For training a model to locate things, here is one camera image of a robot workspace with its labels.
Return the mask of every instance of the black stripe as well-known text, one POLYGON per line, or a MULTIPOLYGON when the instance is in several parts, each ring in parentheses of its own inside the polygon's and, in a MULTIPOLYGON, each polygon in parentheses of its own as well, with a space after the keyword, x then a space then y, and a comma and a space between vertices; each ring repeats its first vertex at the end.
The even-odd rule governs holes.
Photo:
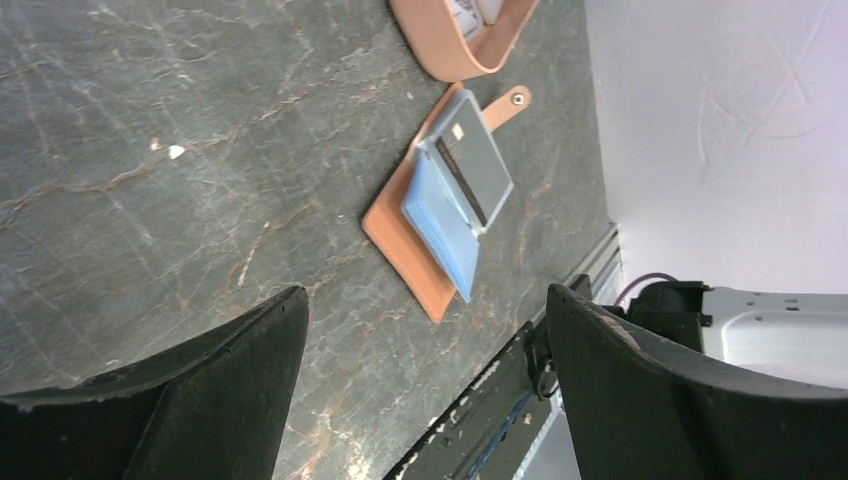
POLYGON ((454 160, 453 155, 451 155, 447 145, 445 145, 445 141, 441 138, 436 140, 436 150, 439 151, 439 154, 442 156, 442 159, 444 159, 448 169, 450 169, 454 178, 456 178, 457 183, 459 183, 459 189, 462 190, 465 198, 468 199, 468 202, 471 204, 471 209, 474 210, 474 213, 477 215, 477 219, 480 220, 480 224, 485 227, 486 224, 489 223, 489 220, 486 218, 486 214, 483 213, 483 207, 480 206, 480 202, 477 201, 477 197, 471 190, 471 185, 469 185, 468 181, 465 180, 465 177, 459 170, 459 166, 456 164, 456 160, 454 160))

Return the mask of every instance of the tan leather wallet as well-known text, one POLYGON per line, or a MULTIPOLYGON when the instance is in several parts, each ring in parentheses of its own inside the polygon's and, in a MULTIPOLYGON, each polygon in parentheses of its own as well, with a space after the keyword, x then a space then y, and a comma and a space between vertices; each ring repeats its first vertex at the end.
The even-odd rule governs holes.
MULTIPOLYGON (((461 88, 462 83, 451 85, 439 100, 410 142, 405 158, 362 220, 365 233, 395 267, 434 323, 442 321, 456 293, 456 287, 404 217, 401 204, 415 171, 416 146, 451 96, 461 88)), ((489 129, 500 127, 527 108, 530 99, 530 90, 519 85, 495 100, 483 110, 483 118, 489 129)))

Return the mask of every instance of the blue card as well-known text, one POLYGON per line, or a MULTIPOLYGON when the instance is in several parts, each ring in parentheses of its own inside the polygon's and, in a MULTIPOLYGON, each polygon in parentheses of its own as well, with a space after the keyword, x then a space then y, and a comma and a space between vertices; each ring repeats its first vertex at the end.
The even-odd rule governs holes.
POLYGON ((443 185, 433 160, 419 150, 401 209, 463 300, 471 302, 480 244, 443 185))

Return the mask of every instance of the marble countertop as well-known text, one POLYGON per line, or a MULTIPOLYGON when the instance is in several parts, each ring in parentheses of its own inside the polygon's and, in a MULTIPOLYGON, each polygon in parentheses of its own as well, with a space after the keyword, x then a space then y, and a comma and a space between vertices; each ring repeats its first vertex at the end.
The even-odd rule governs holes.
POLYGON ((385 0, 0 7, 0 393, 69 387, 289 285, 311 325, 277 479, 381 478, 606 230, 582 2, 543 0, 495 132, 516 189, 429 322, 359 221, 446 89, 385 0))

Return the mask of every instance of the white wall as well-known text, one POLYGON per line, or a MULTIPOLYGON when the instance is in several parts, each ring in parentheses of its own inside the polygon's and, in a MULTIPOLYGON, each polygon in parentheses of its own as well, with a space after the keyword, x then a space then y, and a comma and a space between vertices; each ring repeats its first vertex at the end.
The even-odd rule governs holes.
POLYGON ((848 0, 587 0, 627 278, 848 293, 848 0))

